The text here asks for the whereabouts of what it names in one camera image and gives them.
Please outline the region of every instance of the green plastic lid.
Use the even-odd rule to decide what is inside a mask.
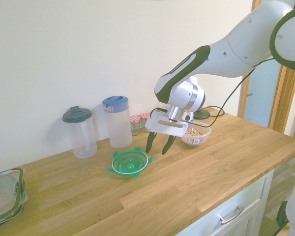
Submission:
[[[141,151],[140,147],[135,147],[134,150],[113,153],[112,168],[108,168],[111,173],[117,173],[123,176],[139,176],[154,158],[148,156]]]

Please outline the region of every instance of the clear plastic jug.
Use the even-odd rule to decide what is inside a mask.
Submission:
[[[63,114],[74,155],[78,158],[88,158],[97,152],[92,112],[78,106],[71,107]]]
[[[113,96],[103,101],[109,141],[113,148],[125,148],[132,143],[128,98]]]

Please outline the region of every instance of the glass bowl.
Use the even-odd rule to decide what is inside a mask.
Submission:
[[[195,124],[208,126],[205,123],[193,121],[194,124],[189,124],[188,128],[186,130],[186,133],[181,137],[181,140],[183,140],[184,143],[186,143],[188,146],[196,148],[204,144],[210,133],[211,128],[210,127],[201,127],[197,126]]]

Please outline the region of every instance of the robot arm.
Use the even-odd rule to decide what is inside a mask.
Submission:
[[[156,133],[170,136],[166,149],[176,136],[185,134],[188,123],[182,120],[186,111],[195,112],[205,102],[205,92],[196,82],[188,80],[195,74],[238,77],[271,56],[269,41],[277,23],[292,10],[280,1],[269,1],[246,16],[221,40],[202,46],[187,56],[156,86],[157,99],[171,105],[165,112],[154,111],[146,122],[150,131],[146,151],[151,149]]]
[[[151,132],[147,152],[160,132],[170,135],[164,154],[175,137],[184,135],[187,129],[188,124],[181,120],[182,113],[202,107],[205,93],[193,75],[242,76],[271,54],[279,63],[295,70],[295,9],[279,1],[262,4],[226,37],[198,48],[158,80],[155,95],[160,102],[170,104],[171,109],[167,113],[153,112],[148,119],[146,128]],[[295,187],[286,213],[291,223],[289,236],[295,236]]]

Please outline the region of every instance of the wooden table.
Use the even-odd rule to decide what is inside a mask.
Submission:
[[[177,138],[165,155],[158,134],[137,178],[107,172],[117,150],[108,139],[88,159],[67,151],[22,166],[29,200],[0,236],[172,236],[295,155],[294,138],[229,114],[211,128],[202,146]],[[147,136],[118,152],[145,150]]]

